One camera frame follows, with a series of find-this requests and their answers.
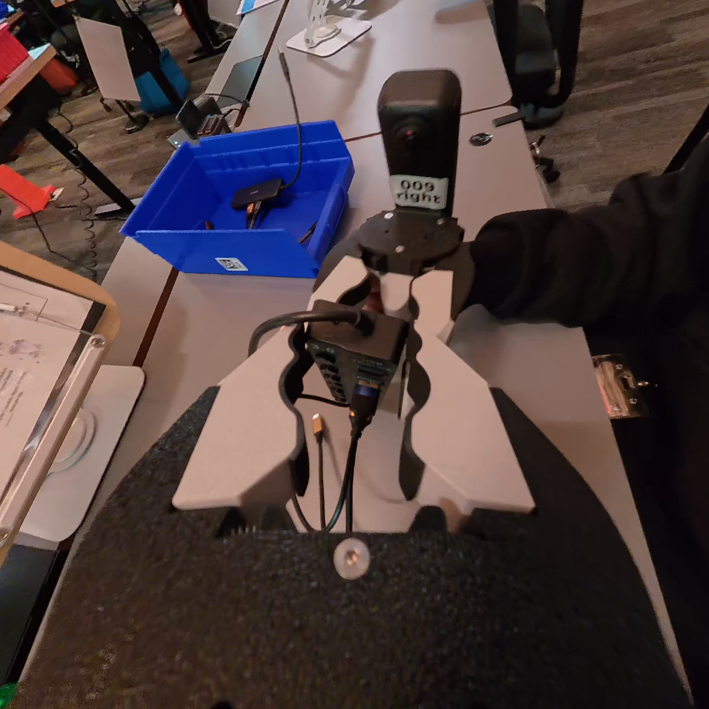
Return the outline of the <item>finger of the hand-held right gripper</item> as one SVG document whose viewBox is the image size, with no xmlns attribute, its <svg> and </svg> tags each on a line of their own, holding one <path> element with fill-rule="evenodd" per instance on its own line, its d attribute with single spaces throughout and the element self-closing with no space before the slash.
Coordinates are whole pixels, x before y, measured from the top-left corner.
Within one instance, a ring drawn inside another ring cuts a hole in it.
<svg viewBox="0 0 709 709">
<path fill-rule="evenodd" d="M 367 301 L 372 276 L 380 281 L 379 273 L 370 270 L 361 260 L 343 257 L 317 286 L 317 300 L 368 311 Z"/>
<path fill-rule="evenodd" d="M 445 345 L 454 328 L 454 274 L 431 270 L 421 276 L 381 275 L 381 300 L 386 315 L 414 323 Z"/>
</svg>

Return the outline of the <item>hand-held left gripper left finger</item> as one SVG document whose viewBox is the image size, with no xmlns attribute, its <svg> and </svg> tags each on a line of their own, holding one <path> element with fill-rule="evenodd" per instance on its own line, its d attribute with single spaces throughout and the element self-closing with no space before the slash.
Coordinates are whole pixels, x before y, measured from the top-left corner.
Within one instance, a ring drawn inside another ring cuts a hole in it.
<svg viewBox="0 0 709 709">
<path fill-rule="evenodd" d="M 306 426 L 295 403 L 309 370 L 304 327 L 280 329 L 220 383 L 172 498 L 178 510 L 235 508 L 250 523 L 309 483 Z"/>
</svg>

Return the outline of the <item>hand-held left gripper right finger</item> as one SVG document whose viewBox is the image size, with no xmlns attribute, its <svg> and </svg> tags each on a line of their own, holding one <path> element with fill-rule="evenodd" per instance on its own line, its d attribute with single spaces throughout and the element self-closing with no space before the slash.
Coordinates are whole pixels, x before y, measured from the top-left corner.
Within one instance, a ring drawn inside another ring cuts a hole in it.
<svg viewBox="0 0 709 709">
<path fill-rule="evenodd" d="M 535 501 L 485 379 L 420 323 L 406 345 L 398 480 L 408 501 L 459 532 L 475 510 L 530 513 Z"/>
</svg>

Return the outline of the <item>black seven-port usb hub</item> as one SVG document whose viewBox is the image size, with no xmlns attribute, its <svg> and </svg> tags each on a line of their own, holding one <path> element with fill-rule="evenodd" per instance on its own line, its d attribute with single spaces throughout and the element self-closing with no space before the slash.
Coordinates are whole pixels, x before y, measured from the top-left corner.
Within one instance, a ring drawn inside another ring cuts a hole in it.
<svg viewBox="0 0 709 709">
<path fill-rule="evenodd" d="M 400 318 L 315 300 L 306 346 L 333 399 L 372 418 L 397 372 L 410 325 Z"/>
</svg>

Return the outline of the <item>black rounded usb hub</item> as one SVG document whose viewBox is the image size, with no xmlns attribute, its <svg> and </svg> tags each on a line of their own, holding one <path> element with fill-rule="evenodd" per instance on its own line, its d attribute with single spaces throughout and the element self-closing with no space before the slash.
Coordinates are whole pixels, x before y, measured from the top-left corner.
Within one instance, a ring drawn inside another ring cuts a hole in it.
<svg viewBox="0 0 709 709">
<path fill-rule="evenodd" d="M 237 189 L 231 201 L 231 208 L 239 211 L 246 210 L 250 206 L 266 203 L 276 198 L 283 188 L 283 179 L 273 178 Z"/>
</svg>

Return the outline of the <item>blue plastic bin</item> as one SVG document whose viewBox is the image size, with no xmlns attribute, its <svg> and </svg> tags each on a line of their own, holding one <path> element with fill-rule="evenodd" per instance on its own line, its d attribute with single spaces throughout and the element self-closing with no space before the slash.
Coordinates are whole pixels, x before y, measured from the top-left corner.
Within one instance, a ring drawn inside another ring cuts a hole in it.
<svg viewBox="0 0 709 709">
<path fill-rule="evenodd" d="M 314 278 L 355 175 L 333 120 L 182 145 L 120 229 L 190 274 Z M 279 195 L 231 208 L 237 189 L 282 178 Z"/>
</svg>

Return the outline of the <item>person's right forearm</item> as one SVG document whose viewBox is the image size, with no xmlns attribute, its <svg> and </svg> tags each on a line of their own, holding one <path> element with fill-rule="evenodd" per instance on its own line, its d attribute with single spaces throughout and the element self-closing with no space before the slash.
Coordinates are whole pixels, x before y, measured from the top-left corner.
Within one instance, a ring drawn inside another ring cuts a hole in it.
<svg viewBox="0 0 709 709">
<path fill-rule="evenodd" d="M 498 215 L 468 246 L 463 308 L 570 328 L 707 327 L 708 142 L 676 172 L 626 178 L 606 205 Z"/>
</svg>

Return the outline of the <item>small black clamp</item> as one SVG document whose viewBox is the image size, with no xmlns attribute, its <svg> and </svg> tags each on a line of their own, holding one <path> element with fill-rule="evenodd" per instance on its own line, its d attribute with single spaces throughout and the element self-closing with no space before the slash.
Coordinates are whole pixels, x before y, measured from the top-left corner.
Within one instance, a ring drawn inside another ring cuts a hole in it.
<svg viewBox="0 0 709 709">
<path fill-rule="evenodd" d="M 538 136 L 535 141 L 529 143 L 530 155 L 535 163 L 536 170 L 540 173 L 547 185 L 553 184 L 561 177 L 561 172 L 555 166 L 554 159 L 545 157 L 542 154 L 542 144 L 546 138 L 545 134 Z"/>
</svg>

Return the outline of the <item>dark grey laptop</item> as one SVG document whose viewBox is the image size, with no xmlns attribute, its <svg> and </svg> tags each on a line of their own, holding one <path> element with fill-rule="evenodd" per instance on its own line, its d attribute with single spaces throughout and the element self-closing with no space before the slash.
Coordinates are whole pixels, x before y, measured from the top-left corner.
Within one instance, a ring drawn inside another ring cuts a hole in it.
<svg viewBox="0 0 709 709">
<path fill-rule="evenodd" d="M 223 110 L 248 106 L 261 70 L 263 55 L 237 62 L 221 89 L 218 105 Z"/>
</svg>

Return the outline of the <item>black electronic device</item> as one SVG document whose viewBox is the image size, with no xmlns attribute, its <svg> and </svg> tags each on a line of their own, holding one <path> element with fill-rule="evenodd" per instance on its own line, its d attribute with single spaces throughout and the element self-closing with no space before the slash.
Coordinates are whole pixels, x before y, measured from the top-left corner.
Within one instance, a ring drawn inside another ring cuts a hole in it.
<svg viewBox="0 0 709 709">
<path fill-rule="evenodd" d="M 195 99 L 188 99 L 176 115 L 179 129 L 167 142 L 178 149 L 182 145 L 198 145 L 207 137 L 231 134 L 227 116 L 219 107 L 216 97 L 201 94 Z"/>
</svg>

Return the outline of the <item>tan board with instruction sheets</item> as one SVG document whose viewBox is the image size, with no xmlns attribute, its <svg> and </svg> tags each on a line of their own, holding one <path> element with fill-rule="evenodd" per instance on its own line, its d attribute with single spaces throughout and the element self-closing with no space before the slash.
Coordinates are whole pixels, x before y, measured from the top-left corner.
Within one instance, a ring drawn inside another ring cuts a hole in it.
<svg viewBox="0 0 709 709">
<path fill-rule="evenodd" d="M 119 332 L 94 281 L 1 244 L 1 561 Z"/>
</svg>

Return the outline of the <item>grey card on stand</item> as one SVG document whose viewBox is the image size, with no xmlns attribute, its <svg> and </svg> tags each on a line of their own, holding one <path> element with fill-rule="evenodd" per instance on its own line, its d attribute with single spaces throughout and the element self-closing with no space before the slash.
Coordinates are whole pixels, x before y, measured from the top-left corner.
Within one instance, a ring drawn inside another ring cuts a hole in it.
<svg viewBox="0 0 709 709">
<path fill-rule="evenodd" d="M 140 102 L 120 28 L 82 17 L 75 19 L 84 52 L 104 99 Z"/>
</svg>

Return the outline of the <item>wooden desk with black legs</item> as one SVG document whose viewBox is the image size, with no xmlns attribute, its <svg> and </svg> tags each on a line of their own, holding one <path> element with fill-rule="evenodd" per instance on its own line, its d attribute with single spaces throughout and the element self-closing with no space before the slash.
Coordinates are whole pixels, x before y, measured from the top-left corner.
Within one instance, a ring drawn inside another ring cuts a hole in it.
<svg viewBox="0 0 709 709">
<path fill-rule="evenodd" d="M 129 215 L 135 208 L 134 202 L 49 121 L 50 113 L 61 108 L 62 98 L 41 71 L 55 54 L 54 47 L 47 45 L 37 58 L 25 59 L 1 85 L 1 110 L 10 114 L 1 125 L 1 160 L 8 158 L 31 131 L 36 131 L 115 204 L 114 208 L 100 208 L 99 214 Z"/>
</svg>

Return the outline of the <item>red plastic bin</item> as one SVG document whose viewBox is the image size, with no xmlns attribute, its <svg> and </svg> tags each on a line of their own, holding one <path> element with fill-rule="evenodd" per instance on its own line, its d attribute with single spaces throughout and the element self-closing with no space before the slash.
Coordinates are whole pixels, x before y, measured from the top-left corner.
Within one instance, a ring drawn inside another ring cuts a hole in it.
<svg viewBox="0 0 709 709">
<path fill-rule="evenodd" d="M 3 84 L 24 61 L 30 58 L 30 55 L 6 23 L 1 23 L 0 35 L 1 83 Z"/>
</svg>

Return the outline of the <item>metal bracket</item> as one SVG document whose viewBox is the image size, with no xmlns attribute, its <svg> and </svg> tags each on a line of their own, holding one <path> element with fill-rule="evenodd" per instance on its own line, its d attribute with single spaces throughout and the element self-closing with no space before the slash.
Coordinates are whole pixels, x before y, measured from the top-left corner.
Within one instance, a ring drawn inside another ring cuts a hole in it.
<svg viewBox="0 0 709 709">
<path fill-rule="evenodd" d="M 634 376 L 623 354 L 593 355 L 591 361 L 611 421 L 646 418 L 649 415 L 644 396 L 647 383 Z"/>
</svg>

